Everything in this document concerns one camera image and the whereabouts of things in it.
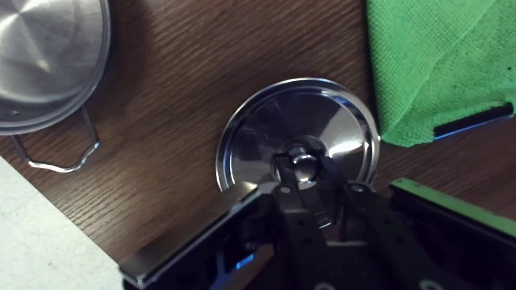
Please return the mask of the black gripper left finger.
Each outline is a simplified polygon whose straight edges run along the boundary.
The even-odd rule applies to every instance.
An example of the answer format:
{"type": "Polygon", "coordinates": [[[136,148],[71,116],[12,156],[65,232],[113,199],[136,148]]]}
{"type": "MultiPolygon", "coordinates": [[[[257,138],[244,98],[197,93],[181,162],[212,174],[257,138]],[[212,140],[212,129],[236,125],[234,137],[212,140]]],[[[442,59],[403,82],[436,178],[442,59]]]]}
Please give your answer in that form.
{"type": "Polygon", "coordinates": [[[302,201],[291,156],[276,154],[273,161],[281,177],[273,196],[281,219],[278,246],[287,282],[295,290],[344,290],[334,269],[332,248],[302,201]]]}

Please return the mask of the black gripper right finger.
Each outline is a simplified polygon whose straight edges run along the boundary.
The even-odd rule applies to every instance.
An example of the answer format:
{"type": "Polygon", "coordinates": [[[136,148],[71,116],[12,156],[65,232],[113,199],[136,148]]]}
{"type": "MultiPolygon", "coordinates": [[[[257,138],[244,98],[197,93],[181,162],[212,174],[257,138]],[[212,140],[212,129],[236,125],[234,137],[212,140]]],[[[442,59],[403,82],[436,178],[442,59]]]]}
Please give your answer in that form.
{"type": "Polygon", "coordinates": [[[349,182],[339,164],[321,156],[321,174],[341,201],[336,211],[345,236],[363,235],[382,285],[395,290],[447,290],[447,274],[429,257],[389,201],[366,183],[349,182]]]}

